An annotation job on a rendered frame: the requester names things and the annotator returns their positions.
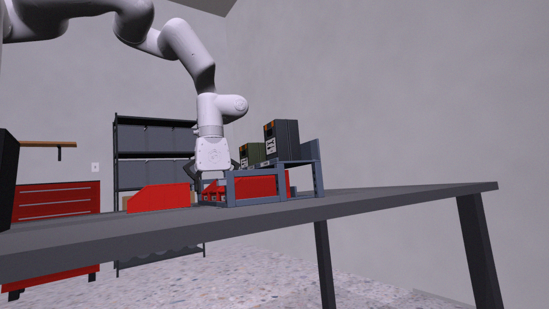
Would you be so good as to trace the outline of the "red bin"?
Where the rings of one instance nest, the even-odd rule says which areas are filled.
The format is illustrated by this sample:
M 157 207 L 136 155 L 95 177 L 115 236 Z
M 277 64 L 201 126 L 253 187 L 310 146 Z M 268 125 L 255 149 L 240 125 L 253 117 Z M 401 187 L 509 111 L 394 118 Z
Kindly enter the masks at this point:
M 217 180 L 214 180 L 207 188 L 205 188 L 202 193 L 202 201 L 208 201 L 208 191 L 211 190 L 215 185 L 217 185 Z
M 208 191 L 208 199 L 209 201 L 218 201 L 218 189 L 220 189 L 222 186 L 215 185 L 213 188 L 211 188 L 210 191 Z
M 127 213 L 190 207 L 190 183 L 146 185 L 127 200 Z
M 290 176 L 289 171 L 285 170 L 287 198 L 290 196 Z M 265 196 L 276 196 L 276 177 L 269 176 L 250 176 L 235 177 L 235 199 L 256 198 Z M 218 201 L 225 201 L 225 186 L 218 189 Z

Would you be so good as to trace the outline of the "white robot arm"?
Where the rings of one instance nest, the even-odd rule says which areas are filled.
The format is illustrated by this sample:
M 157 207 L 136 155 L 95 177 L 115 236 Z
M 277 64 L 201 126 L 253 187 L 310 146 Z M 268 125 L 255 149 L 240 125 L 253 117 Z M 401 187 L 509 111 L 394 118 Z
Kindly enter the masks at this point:
M 106 12 L 115 12 L 112 30 L 121 42 L 162 59 L 180 59 L 190 73 L 198 94 L 193 135 L 224 136 L 223 124 L 248 112 L 242 96 L 218 95 L 215 62 L 186 20 L 173 18 L 161 31 L 151 28 L 152 0 L 0 0 L 0 71 L 3 44 L 55 39 L 66 33 L 69 19 Z

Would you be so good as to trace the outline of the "dark green tool case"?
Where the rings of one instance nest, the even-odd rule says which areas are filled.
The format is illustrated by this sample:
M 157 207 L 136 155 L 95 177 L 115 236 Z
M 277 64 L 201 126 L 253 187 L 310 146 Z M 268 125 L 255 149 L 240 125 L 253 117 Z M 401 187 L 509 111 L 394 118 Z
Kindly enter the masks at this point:
M 241 168 L 266 161 L 264 142 L 249 142 L 239 147 Z

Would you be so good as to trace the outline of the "dark grey tool case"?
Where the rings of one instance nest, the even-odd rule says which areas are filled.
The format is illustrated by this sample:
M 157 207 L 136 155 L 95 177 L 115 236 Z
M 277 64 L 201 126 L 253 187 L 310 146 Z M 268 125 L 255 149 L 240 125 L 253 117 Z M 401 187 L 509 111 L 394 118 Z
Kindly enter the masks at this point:
M 263 126 L 266 161 L 301 161 L 298 120 L 275 119 Z

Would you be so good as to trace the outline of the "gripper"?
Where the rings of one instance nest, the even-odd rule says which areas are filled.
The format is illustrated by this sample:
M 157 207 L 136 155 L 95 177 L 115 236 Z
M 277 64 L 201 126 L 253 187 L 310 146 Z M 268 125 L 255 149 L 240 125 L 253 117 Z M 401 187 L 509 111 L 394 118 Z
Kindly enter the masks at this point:
M 241 164 L 231 159 L 227 138 L 220 135 L 200 136 L 196 139 L 194 160 L 186 164 L 183 169 L 187 175 L 194 180 L 194 190 L 197 195 L 201 194 L 200 176 L 203 172 L 224 172 L 231 169 L 238 170 Z M 190 167 L 194 165 L 196 174 Z

